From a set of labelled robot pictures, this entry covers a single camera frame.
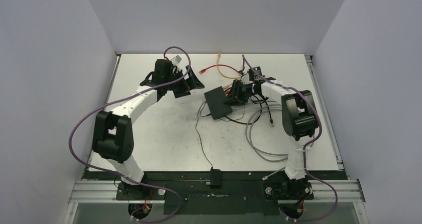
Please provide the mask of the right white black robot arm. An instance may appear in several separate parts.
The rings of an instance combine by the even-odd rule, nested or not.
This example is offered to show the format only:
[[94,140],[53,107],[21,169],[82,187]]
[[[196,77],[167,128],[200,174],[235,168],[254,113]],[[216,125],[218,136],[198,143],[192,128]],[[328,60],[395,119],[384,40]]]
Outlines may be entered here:
[[[302,197],[311,195],[313,190],[308,182],[310,174],[307,171],[306,152],[322,134],[312,93],[284,86],[272,77],[266,78],[259,67],[249,69],[248,75],[250,82],[247,84],[241,78],[234,79],[227,94],[228,103],[240,103],[252,95],[260,95],[264,102],[271,99],[277,103],[285,133],[297,142],[291,145],[288,154],[282,155],[286,166],[281,170],[288,177],[288,181],[281,185],[282,193],[287,198],[294,198],[298,194]],[[311,140],[305,144],[298,143],[305,136]]]

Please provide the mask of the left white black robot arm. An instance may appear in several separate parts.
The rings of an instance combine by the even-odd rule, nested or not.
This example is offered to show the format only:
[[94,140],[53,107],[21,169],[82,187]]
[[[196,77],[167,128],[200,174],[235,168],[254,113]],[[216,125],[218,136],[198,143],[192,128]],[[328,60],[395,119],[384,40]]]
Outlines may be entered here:
[[92,150],[123,175],[120,190],[138,200],[149,195],[151,189],[146,184],[145,172],[132,155],[133,123],[168,91],[172,91],[175,98],[180,98],[190,95],[191,90],[205,88],[192,70],[188,70],[184,78],[180,61],[180,56],[156,60],[154,70],[140,82],[135,97],[96,115]]

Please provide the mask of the dark grey network switch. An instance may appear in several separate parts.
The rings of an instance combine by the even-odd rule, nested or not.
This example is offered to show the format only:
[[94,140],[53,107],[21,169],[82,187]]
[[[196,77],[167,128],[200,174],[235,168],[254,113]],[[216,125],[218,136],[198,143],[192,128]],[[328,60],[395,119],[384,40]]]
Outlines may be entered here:
[[217,87],[204,93],[205,100],[214,120],[232,113],[232,107],[225,103],[226,95],[223,87]]

